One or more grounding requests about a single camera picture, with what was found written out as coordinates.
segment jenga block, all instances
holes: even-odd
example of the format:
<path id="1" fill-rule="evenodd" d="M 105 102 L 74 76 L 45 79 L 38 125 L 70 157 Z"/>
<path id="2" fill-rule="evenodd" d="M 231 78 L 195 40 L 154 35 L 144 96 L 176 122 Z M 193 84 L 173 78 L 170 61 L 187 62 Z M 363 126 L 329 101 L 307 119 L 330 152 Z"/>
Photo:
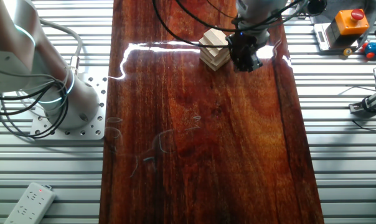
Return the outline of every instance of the jenga block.
<path id="1" fill-rule="evenodd" d="M 225 40 L 226 35 L 221 30 L 210 29 L 204 34 L 205 40 L 210 42 L 211 45 L 227 45 L 228 42 Z"/>
<path id="2" fill-rule="evenodd" d="M 213 71 L 217 71 L 221 66 L 223 66 L 225 63 L 227 63 L 231 58 L 228 55 L 222 62 L 220 62 L 218 65 L 214 65 L 211 62 L 208 61 L 208 57 L 203 53 L 200 52 L 199 58 L 206 63 Z"/>
<path id="3" fill-rule="evenodd" d="M 207 40 L 205 40 L 204 37 L 202 37 L 200 40 L 199 40 L 199 43 L 203 44 L 203 45 L 212 45 L 210 42 L 208 42 Z M 216 57 L 217 54 L 219 54 L 218 50 L 216 50 L 215 48 L 210 48 L 210 47 L 207 47 L 205 48 L 209 54 L 212 55 L 212 57 Z"/>
<path id="4" fill-rule="evenodd" d="M 204 45 L 227 45 L 225 34 L 219 30 L 210 29 L 204 37 L 199 40 Z M 216 71 L 223 64 L 231 59 L 228 48 L 201 48 L 200 59 L 203 60 L 212 70 Z"/>

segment reddish-brown wooden table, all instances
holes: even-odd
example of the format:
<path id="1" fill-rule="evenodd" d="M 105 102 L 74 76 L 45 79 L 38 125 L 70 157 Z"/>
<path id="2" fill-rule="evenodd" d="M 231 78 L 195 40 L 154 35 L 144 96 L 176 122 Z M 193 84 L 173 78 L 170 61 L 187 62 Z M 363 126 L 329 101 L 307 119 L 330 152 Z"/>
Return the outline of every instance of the reddish-brown wooden table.
<path id="1" fill-rule="evenodd" d="M 236 14 L 235 0 L 213 3 Z M 205 0 L 184 4 L 233 27 Z M 207 30 L 172 0 L 158 6 L 183 38 Z M 260 69 L 213 72 L 150 0 L 113 10 L 100 223 L 323 223 L 283 27 Z"/>

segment power strip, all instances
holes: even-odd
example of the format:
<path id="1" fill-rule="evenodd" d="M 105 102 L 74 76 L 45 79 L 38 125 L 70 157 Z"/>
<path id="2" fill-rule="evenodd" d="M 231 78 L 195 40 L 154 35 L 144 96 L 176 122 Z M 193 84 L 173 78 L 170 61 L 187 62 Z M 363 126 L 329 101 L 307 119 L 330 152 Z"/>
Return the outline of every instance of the power strip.
<path id="1" fill-rule="evenodd" d="M 39 224 L 54 198 L 51 187 L 31 183 L 4 224 Z"/>

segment glossy wood surface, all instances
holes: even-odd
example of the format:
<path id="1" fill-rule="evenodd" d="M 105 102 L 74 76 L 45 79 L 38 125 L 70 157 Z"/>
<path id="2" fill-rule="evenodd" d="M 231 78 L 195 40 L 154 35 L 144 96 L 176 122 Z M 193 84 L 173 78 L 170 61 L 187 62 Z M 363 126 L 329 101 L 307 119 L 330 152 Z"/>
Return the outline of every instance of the glossy wood surface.
<path id="1" fill-rule="evenodd" d="M 236 14 L 235 0 L 212 0 Z M 183 1 L 232 28 L 206 0 Z M 207 30 L 173 0 L 179 36 Z M 115 0 L 100 223 L 323 223 L 282 26 L 264 66 L 213 72 L 161 27 L 150 0 Z"/>

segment mounting plate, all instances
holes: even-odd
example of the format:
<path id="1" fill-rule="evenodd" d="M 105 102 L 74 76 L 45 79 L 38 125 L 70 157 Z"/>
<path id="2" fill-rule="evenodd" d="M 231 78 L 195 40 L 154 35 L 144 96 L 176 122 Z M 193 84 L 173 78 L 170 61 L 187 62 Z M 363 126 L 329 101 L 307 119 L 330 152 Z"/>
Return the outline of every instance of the mounting plate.
<path id="1" fill-rule="evenodd" d="M 329 45 L 329 39 L 327 38 L 325 30 L 327 27 L 329 27 L 330 23 L 324 23 L 324 24 L 314 24 L 314 32 L 315 36 L 317 37 L 318 45 L 319 48 L 322 51 L 327 51 L 327 50 L 344 50 L 348 47 L 344 48 L 331 48 Z M 358 47 L 357 41 L 355 41 L 350 48 L 354 49 Z"/>
<path id="2" fill-rule="evenodd" d="M 106 115 L 106 97 L 108 93 L 108 76 L 95 75 L 89 73 L 81 73 L 78 78 L 90 84 L 97 92 L 100 99 L 100 106 L 93 120 L 86 126 L 73 130 L 57 129 L 55 133 L 37 141 L 74 141 L 74 140 L 99 140 L 104 137 L 105 133 L 105 115 Z M 39 114 L 44 112 L 36 107 L 35 109 Z M 34 116 L 31 133 L 38 131 L 45 131 L 51 123 L 45 119 Z"/>

